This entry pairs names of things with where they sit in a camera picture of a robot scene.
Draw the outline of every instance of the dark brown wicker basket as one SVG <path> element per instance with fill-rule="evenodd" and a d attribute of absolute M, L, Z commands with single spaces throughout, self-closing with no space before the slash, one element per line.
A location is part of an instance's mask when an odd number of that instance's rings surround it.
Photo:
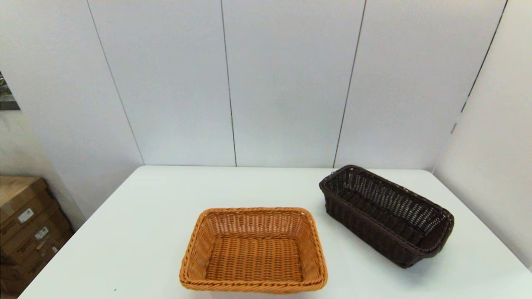
<path fill-rule="evenodd" d="M 323 179 L 327 213 L 402 268 L 440 252 L 454 226 L 441 206 L 366 169 Z"/>

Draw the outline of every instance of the cardboard box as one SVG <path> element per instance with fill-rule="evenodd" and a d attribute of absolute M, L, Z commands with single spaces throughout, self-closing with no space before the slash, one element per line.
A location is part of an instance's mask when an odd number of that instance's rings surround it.
<path fill-rule="evenodd" d="M 69 229 L 59 238 L 46 237 L 20 265 L 0 264 L 0 277 L 30 283 L 72 236 Z"/>
<path fill-rule="evenodd" d="M 37 249 L 44 237 L 59 238 L 69 227 L 70 224 L 59 210 L 57 203 L 52 204 L 16 236 L 0 247 L 0 262 L 21 264 L 33 250 Z"/>
<path fill-rule="evenodd" d="M 28 284 L 22 280 L 8 280 L 0 278 L 0 292 L 2 294 L 20 295 L 24 292 Z"/>
<path fill-rule="evenodd" d="M 45 188 L 41 178 L 0 176 L 0 223 Z"/>
<path fill-rule="evenodd" d="M 49 262 L 63 248 L 72 235 L 72 230 L 69 228 L 59 238 L 48 237 L 37 246 L 37 252 L 46 262 Z"/>
<path fill-rule="evenodd" d="M 48 195 L 46 190 L 42 190 L 37 196 L 23 205 L 18 211 L 0 223 L 0 246 L 5 244 L 23 227 L 42 213 L 55 201 Z"/>

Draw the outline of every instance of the wicker basket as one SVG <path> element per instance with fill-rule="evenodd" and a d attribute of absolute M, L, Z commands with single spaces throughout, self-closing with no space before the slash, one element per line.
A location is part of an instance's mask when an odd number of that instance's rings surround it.
<path fill-rule="evenodd" d="M 440 252 L 454 217 L 428 199 L 347 165 L 320 183 L 327 213 L 402 268 Z"/>
<path fill-rule="evenodd" d="M 321 289 L 327 268 L 308 211 L 209 209 L 198 218 L 179 280 L 194 290 L 288 294 Z"/>

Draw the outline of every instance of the orange wicker basket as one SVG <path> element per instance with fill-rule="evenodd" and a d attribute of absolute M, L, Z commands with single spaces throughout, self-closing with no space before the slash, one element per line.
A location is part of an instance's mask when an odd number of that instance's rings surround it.
<path fill-rule="evenodd" d="M 194 290 L 289 294 L 323 288 L 327 268 L 305 209 L 208 209 L 194 227 L 179 280 Z"/>

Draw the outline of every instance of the basket rim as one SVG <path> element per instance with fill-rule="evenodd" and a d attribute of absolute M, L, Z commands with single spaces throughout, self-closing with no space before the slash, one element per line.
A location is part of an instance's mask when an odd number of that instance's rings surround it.
<path fill-rule="evenodd" d="M 307 281 L 275 281 L 275 280 L 208 280 L 208 279 L 190 279 L 188 276 L 188 260 L 191 254 L 192 248 L 196 244 L 196 236 L 199 233 L 200 226 L 205 221 L 205 218 L 210 213 L 276 213 L 276 212 L 296 212 L 305 215 L 311 226 L 312 240 L 314 248 L 317 250 L 317 259 L 319 267 L 319 278 L 307 280 Z M 299 293 L 307 290 L 317 290 L 322 288 L 328 279 L 327 266 L 325 264 L 325 258 L 323 250 L 321 248 L 320 239 L 318 236 L 318 230 L 316 222 L 312 214 L 301 207 L 220 207 L 211 208 L 203 211 L 194 226 L 194 230 L 190 237 L 190 241 L 187 246 L 187 250 L 183 260 L 181 262 L 181 269 L 179 271 L 179 281 L 183 286 L 189 289 L 196 290 L 227 290 L 235 291 L 230 287 L 247 287 L 244 292 L 253 292 L 257 289 L 257 292 L 271 292 L 271 293 Z"/>
<path fill-rule="evenodd" d="M 396 232 L 394 232 L 391 229 L 389 229 L 386 226 L 384 226 L 379 221 L 375 220 L 373 217 L 367 215 L 363 211 L 360 211 L 359 209 L 354 207 L 349 202 L 346 202 L 340 196 L 336 195 L 335 193 L 333 193 L 331 190 L 329 190 L 325 186 L 325 184 L 328 181 L 332 180 L 337 175 L 339 175 L 343 171 L 346 171 L 347 169 L 350 169 L 350 168 L 357 169 L 357 170 L 360 170 L 362 172 L 365 172 L 365 173 L 369 174 L 370 176 L 372 176 L 374 179 L 381 180 L 382 182 L 391 185 L 391 187 L 394 187 L 394 188 L 398 189 L 398 191 L 406 193 L 408 196 L 414 197 L 417 201 L 419 201 L 419 202 L 421 202 L 421 203 L 423 203 L 425 205 L 428 205 L 428 206 L 438 210 L 438 212 L 440 212 L 443 215 L 443 217 L 447 219 L 445 233 L 443 234 L 443 236 L 441 237 L 439 242 L 436 245 L 434 245 L 433 247 L 427 248 L 427 249 L 423 249 L 423 248 L 421 248 L 419 246 L 416 246 L 413 243 L 410 243 L 407 240 L 405 240 L 403 237 L 398 235 Z M 385 233 L 391 235 L 393 240 L 396 243 L 398 243 L 400 246 L 410 250 L 412 253 L 414 253 L 414 254 L 416 254 L 418 256 L 423 256 L 423 257 L 427 258 L 427 257 L 433 256 L 436 253 L 438 253 L 439 250 L 441 249 L 442 245 L 446 242 L 447 238 L 451 234 L 451 231 L 452 231 L 452 229 L 454 227 L 454 216 L 447 209 L 445 209 L 445 208 L 441 207 L 440 205 L 428 200 L 427 198 L 425 198 L 425 197 L 413 192 L 412 190 L 409 190 L 409 189 L 407 189 L 407 188 L 405 188 L 405 187 L 403 187 L 401 185 L 398 185 L 398 184 L 396 184 L 396 183 L 394 183 L 392 181 L 389 181 L 389 180 L 387 180 L 387 179 L 385 179 L 385 178 L 383 178 L 383 177 L 381 177 L 381 176 L 379 176 L 379 175 L 377 175 L 377 174 L 375 174 L 375 173 L 373 173 L 373 172 L 371 172 L 371 171 L 369 171 L 369 170 L 367 170 L 367 169 L 365 169 L 363 167 L 360 167 L 360 166 L 348 164 L 348 165 L 346 165 L 344 167 L 341 167 L 341 168 L 337 169 L 336 171 L 333 171 L 327 177 L 325 177 L 319 183 L 319 186 L 320 186 L 320 189 L 322 190 L 322 192 L 326 196 L 329 196 L 329 197 L 333 198 L 334 200 L 336 200 L 340 204 L 346 206 L 346 208 L 350 209 L 352 212 L 357 213 L 361 217 L 363 217 L 366 220 L 370 221 L 370 223 L 372 223 L 374 226 L 378 227 L 380 230 L 383 230 Z"/>

